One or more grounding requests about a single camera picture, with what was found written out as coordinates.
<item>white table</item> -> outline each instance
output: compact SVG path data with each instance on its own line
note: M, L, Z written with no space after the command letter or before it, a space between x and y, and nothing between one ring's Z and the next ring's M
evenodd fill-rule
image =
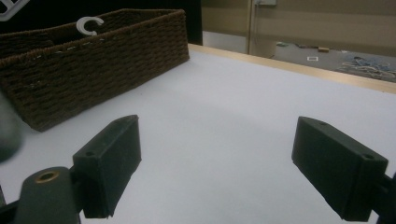
M19 199L24 178L71 167L110 121L131 114L143 160L115 216L82 223L345 223L291 161L299 116L330 123L396 172L394 84L190 48L188 62L132 91L44 133L25 127L21 152L0 164L7 202Z

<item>beige wall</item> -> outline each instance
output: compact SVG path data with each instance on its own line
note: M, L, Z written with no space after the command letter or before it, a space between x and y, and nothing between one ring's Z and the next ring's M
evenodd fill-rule
M204 30L248 37L251 15L251 52L285 41L396 56L395 0L277 0L276 7L251 8L249 2L203 0Z

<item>brown woven basket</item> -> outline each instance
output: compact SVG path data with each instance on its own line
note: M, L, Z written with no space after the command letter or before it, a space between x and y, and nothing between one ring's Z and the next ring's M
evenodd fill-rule
M21 118L45 131L189 59L183 10L122 9L75 23L0 35L0 87Z

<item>pile of wires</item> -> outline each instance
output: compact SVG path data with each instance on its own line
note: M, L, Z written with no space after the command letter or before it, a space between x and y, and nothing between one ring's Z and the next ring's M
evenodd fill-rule
M376 79L396 78L396 70L389 68L389 63L378 63L373 60L365 60L361 57L354 57L351 62L342 63L337 70L342 72L360 72Z

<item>table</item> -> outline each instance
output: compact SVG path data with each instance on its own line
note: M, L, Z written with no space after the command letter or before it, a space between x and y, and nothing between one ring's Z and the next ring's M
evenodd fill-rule
M191 59L44 132L0 164L11 203L24 178L139 116L142 162L115 216L82 223L345 223L291 161L299 116L320 119L396 171L396 85L189 45ZM372 213L370 223L375 223Z

